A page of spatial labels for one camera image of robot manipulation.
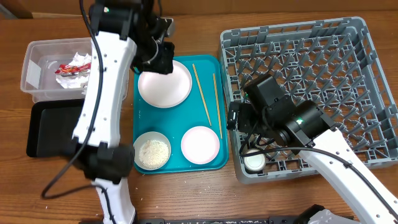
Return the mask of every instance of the black tray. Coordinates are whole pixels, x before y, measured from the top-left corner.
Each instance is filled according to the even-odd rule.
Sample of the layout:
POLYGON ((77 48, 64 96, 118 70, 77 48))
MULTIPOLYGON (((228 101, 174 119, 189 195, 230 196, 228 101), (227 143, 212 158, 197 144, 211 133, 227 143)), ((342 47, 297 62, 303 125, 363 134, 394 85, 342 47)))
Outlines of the black tray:
POLYGON ((59 156, 72 139, 84 99, 38 102, 30 114, 26 154, 59 156))

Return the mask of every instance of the clear plastic bin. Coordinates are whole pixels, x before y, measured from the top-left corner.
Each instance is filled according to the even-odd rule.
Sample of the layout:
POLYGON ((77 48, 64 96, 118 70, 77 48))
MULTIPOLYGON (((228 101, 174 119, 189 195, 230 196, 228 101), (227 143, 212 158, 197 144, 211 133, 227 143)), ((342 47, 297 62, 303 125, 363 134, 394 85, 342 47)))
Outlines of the clear plastic bin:
MULTIPOLYGON (((22 67, 21 90, 30 93, 34 103, 84 98, 86 88, 63 88, 55 79, 55 71, 59 66, 69 64, 76 53, 91 55, 90 38, 31 42, 22 67)), ((129 75, 126 76, 123 99, 127 96, 129 75)))

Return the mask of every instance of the rice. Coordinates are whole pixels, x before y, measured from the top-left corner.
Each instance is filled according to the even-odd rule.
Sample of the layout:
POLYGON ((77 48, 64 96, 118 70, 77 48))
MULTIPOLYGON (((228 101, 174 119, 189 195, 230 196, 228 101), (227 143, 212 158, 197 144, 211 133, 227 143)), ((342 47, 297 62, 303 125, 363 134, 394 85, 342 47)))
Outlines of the rice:
POLYGON ((158 140, 148 140, 139 151, 139 160, 150 169, 161 167, 169 159, 169 148, 158 140))

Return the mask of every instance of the small white bowl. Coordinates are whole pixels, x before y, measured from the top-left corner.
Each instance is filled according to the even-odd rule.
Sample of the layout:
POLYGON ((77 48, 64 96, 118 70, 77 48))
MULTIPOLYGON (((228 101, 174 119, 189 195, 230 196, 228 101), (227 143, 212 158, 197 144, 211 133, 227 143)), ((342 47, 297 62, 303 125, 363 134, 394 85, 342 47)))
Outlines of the small white bowl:
POLYGON ((210 128, 196 126, 189 129, 181 140, 181 150, 184 157, 194 164, 211 162, 220 150, 220 140, 210 128))
POLYGON ((144 144, 148 141, 148 140, 158 140, 161 142, 164 142, 168 149, 169 149, 169 157, 167 158, 167 160, 164 162, 164 164, 167 163, 167 161, 169 161, 170 159, 170 155, 172 153, 172 146, 170 145, 169 140, 166 138, 166 136, 164 136, 163 134, 160 134, 156 131, 149 131, 147 133, 141 134, 136 141, 134 142, 133 146, 134 146, 134 150, 135 150, 135 157, 134 157, 134 162, 137 164, 138 167, 140 167, 141 169, 144 170, 156 170, 161 168, 162 166, 164 166, 164 164, 162 164, 161 166, 159 166, 158 168, 148 168, 146 167, 140 160, 139 160, 139 151, 141 150, 141 148, 144 146, 144 144))

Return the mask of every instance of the bowl of rice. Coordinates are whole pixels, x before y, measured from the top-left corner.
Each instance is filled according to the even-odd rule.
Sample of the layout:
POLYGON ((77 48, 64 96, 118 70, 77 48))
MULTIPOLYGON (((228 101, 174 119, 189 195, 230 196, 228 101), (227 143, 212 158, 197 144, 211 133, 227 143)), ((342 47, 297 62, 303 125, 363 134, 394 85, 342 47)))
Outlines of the bowl of rice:
POLYGON ((172 153, 169 140, 161 133, 150 131, 141 134, 134 142, 134 162, 145 170, 156 170, 164 166, 172 153))

